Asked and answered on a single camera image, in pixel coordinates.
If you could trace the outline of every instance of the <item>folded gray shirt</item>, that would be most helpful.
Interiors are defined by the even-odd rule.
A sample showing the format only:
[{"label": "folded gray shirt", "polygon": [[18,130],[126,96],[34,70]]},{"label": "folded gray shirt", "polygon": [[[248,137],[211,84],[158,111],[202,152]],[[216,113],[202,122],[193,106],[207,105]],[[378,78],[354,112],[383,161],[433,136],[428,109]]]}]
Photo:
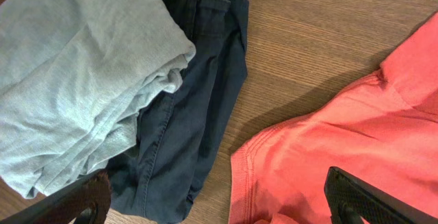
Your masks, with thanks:
[{"label": "folded gray shirt", "polygon": [[104,168],[194,53],[162,0],[6,0],[0,176],[33,198]]}]

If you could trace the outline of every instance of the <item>folded clothing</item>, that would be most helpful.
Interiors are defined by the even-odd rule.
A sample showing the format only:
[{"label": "folded clothing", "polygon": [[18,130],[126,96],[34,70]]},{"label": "folded clothing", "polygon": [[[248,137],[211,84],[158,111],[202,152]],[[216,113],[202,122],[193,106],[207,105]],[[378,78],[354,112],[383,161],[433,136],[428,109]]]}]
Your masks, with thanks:
[{"label": "folded clothing", "polygon": [[6,0],[0,176],[33,198],[104,168],[194,52],[162,0]]},{"label": "folded clothing", "polygon": [[438,14],[380,70],[234,153],[229,222],[331,223],[330,166],[438,217],[437,35]]},{"label": "folded clothing", "polygon": [[138,117],[139,154],[108,163],[112,208],[158,223],[189,213],[218,152],[246,79],[247,0],[163,0],[196,45],[175,94],[162,93]]}]

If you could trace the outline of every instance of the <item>coral fabric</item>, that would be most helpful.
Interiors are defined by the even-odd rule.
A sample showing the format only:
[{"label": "coral fabric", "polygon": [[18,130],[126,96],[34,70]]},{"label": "coral fabric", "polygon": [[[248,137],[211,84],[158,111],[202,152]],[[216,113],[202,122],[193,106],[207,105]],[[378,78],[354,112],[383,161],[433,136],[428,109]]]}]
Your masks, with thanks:
[{"label": "coral fabric", "polygon": [[231,158],[230,223],[330,223],[330,166],[438,217],[438,15],[381,69]]}]

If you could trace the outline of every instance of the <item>navy blue pants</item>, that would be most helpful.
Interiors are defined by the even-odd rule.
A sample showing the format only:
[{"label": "navy blue pants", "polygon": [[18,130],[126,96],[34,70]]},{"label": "navy blue pants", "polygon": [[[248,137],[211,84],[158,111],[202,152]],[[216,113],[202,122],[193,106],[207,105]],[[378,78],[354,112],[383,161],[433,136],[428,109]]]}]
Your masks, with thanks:
[{"label": "navy blue pants", "polygon": [[137,154],[108,164],[112,208],[158,223],[187,217],[246,78],[247,0],[163,0],[196,45],[174,94],[140,110]]}]

